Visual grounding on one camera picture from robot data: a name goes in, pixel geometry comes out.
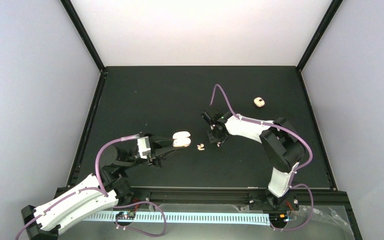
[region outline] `white oval object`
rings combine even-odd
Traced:
[[[184,139],[189,138],[191,134],[188,131],[178,131],[173,134],[173,139]]]
[[[262,106],[264,106],[264,105],[266,104],[266,102],[264,102],[264,100],[263,100],[261,97],[256,97],[256,98],[254,99],[254,104],[255,104],[257,107],[261,108]]]
[[[173,147],[187,147],[191,144],[189,137],[178,138],[173,141]]]

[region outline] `black frame post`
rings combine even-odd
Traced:
[[[99,57],[98,52],[95,49],[91,38],[89,37],[88,33],[86,32],[86,29],[83,26],[82,21],[80,21],[79,15],[77,15],[77,12],[74,9],[72,1],[61,0],[61,3],[64,6],[65,11],[67,11],[68,16],[70,17],[71,21],[73,22],[75,29],[77,29],[77,32],[81,37],[81,40],[83,40],[84,45],[86,45],[86,48],[89,51],[90,55],[92,56],[92,59],[95,62],[96,66],[98,67],[99,71],[100,72],[104,71],[105,66],[104,66],[103,62],[101,61],[101,58]]]
[[[302,70],[306,66],[306,63],[309,61],[311,55],[313,54],[314,50],[316,49],[317,44],[319,43],[320,39],[322,38],[323,34],[325,33],[325,31],[328,28],[329,24],[331,23],[332,19],[334,18],[334,15],[337,12],[342,1],[343,0],[332,0],[332,2],[330,3],[329,8],[327,9],[326,13],[324,14],[323,18],[321,19],[320,24],[317,27],[317,30],[315,31],[314,35],[312,36],[310,43],[308,44],[307,48],[305,49],[305,52],[302,55],[301,60],[299,60],[299,63],[296,66],[296,69],[299,73],[302,72]]]

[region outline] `gray wall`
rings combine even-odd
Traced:
[[[384,239],[384,1],[343,1],[303,76],[362,236]]]
[[[64,186],[98,77],[60,1],[0,1],[0,240]]]

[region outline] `white back panel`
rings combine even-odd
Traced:
[[[72,2],[106,66],[295,66],[331,1]]]

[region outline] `black mat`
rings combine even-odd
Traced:
[[[237,113],[262,120],[289,120],[314,152],[312,163],[298,172],[294,183],[329,188],[321,145],[293,66],[113,66],[106,71],[78,182],[94,171],[98,150],[110,140],[139,132],[171,137],[189,131],[192,143],[188,148],[163,161],[162,168],[141,165],[130,169],[130,185],[267,187],[273,167],[260,143],[236,136],[218,149],[207,139],[209,126],[200,114],[210,104],[218,83]],[[262,97],[266,105],[257,108],[256,97]],[[214,105],[223,112],[228,110],[219,91]],[[204,151],[197,150],[201,143]],[[117,146],[128,150],[135,144]]]

